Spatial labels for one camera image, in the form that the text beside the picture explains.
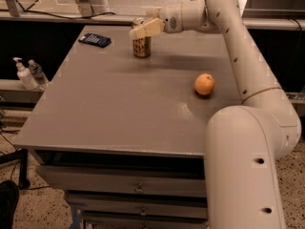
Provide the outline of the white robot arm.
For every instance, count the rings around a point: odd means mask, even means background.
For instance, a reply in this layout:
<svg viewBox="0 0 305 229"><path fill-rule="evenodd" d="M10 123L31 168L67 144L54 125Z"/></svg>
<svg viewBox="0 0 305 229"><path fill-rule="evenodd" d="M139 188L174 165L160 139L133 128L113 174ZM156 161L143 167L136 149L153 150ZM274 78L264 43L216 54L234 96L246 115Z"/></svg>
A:
<svg viewBox="0 0 305 229"><path fill-rule="evenodd" d="M223 35L242 101L216 112L207 124L209 229L286 229L275 162L301 137L295 108L245 27L238 0L149 9L130 36L188 30Z"/></svg>

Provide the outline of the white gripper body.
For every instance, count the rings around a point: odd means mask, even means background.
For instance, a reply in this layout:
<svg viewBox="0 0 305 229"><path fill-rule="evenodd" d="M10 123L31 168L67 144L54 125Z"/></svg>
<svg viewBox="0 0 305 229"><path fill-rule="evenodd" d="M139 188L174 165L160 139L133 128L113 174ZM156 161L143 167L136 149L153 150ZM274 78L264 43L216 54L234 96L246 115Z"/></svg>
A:
<svg viewBox="0 0 305 229"><path fill-rule="evenodd" d="M166 7L162 7L159 10L158 17L164 22L166 33L178 33L182 32L181 22L181 5L174 4Z"/></svg>

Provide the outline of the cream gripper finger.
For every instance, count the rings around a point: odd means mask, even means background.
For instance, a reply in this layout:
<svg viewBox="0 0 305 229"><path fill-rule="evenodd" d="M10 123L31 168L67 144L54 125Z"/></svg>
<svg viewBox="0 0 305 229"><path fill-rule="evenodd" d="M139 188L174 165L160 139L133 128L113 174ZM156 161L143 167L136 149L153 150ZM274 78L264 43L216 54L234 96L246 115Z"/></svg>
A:
<svg viewBox="0 0 305 229"><path fill-rule="evenodd" d="M129 32L130 39L140 39L160 34L164 31L165 24L159 18L135 18Z"/></svg>
<svg viewBox="0 0 305 229"><path fill-rule="evenodd" d="M146 15L151 18L158 18L160 11L160 8L149 8L146 10Z"/></svg>

